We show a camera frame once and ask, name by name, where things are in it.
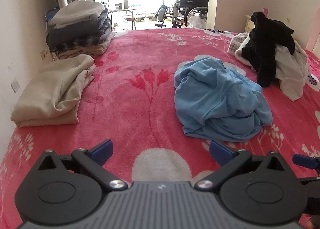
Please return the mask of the white crumpled garment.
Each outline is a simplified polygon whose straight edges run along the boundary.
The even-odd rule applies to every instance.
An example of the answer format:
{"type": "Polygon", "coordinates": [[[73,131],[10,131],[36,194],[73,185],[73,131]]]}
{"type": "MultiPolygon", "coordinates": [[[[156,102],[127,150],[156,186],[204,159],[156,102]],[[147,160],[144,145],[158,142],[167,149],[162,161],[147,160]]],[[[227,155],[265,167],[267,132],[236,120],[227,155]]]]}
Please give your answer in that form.
{"type": "MultiPolygon", "coordinates": [[[[252,67],[248,60],[242,57],[242,49],[249,42],[249,33],[237,34],[231,39],[227,52],[236,57],[246,66],[252,67]]],[[[298,42],[295,42],[294,53],[291,54],[287,47],[277,45],[275,49],[276,79],[282,93],[292,102],[300,99],[303,88],[311,74],[308,56],[298,42]]]]}

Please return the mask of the stack of folded clothes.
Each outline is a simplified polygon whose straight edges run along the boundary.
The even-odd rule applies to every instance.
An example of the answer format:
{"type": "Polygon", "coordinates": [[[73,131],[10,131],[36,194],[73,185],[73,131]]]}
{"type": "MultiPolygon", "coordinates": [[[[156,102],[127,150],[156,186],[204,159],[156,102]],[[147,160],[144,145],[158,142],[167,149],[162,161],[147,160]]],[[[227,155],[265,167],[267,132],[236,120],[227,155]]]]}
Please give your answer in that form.
{"type": "Polygon", "coordinates": [[[49,21],[46,43],[58,59],[82,53],[94,57],[105,53],[114,36],[105,5],[77,0],[59,9],[49,21]]]}

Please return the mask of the light blue t-shirt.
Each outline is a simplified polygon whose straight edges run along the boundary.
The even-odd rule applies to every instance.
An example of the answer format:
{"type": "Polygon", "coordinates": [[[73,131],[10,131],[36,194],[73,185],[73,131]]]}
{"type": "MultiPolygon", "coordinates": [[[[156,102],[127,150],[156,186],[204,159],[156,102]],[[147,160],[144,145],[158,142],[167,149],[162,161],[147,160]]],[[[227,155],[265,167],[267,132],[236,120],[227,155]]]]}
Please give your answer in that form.
{"type": "Polygon", "coordinates": [[[223,61],[204,57],[174,74],[175,110],[186,136],[219,142],[247,142],[273,116],[260,85],[223,61]]]}

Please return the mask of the wheelchair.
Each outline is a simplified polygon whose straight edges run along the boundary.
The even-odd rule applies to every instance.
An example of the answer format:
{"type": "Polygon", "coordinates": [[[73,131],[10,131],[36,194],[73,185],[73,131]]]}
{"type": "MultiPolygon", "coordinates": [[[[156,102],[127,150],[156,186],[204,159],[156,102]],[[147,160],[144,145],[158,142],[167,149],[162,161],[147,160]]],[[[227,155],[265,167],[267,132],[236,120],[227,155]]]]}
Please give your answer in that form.
{"type": "Polygon", "coordinates": [[[178,28],[189,25],[190,18],[199,17],[207,21],[209,0],[176,0],[170,9],[172,27],[178,28]]]}

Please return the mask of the folded beige garment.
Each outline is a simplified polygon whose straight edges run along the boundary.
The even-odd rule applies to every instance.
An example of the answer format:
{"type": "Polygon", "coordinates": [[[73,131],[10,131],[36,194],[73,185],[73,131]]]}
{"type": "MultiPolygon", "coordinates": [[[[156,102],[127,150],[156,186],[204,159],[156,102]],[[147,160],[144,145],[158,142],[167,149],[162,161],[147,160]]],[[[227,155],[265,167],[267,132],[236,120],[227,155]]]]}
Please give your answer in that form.
{"type": "Polygon", "coordinates": [[[94,79],[86,54],[53,61],[29,82],[11,113],[17,127],[76,124],[82,92],[94,79]]]}

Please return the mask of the black garment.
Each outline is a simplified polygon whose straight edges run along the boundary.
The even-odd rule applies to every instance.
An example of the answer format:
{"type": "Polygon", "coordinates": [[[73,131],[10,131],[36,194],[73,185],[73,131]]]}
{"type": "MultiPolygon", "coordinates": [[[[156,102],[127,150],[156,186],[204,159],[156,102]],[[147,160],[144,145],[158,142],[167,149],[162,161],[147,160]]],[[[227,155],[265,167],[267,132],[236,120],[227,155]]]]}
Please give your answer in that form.
{"type": "Polygon", "coordinates": [[[283,22],[268,19],[262,12],[253,12],[251,21],[254,28],[249,33],[248,43],[242,48],[241,56],[257,72],[257,83],[267,88],[276,77],[276,46],[288,48],[291,54],[295,51],[294,30],[283,22]]]}

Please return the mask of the small folding table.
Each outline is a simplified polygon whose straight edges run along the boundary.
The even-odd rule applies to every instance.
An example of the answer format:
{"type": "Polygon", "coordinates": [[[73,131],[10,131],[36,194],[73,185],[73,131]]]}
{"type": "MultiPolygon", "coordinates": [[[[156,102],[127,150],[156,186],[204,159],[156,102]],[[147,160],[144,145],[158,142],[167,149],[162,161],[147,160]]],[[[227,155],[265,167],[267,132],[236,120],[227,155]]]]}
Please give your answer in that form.
{"type": "Polygon", "coordinates": [[[131,23],[131,30],[136,30],[136,23],[134,17],[134,11],[136,8],[128,7],[127,9],[120,9],[118,7],[108,8],[108,18],[111,20],[112,27],[128,27],[125,23],[131,23]]]}

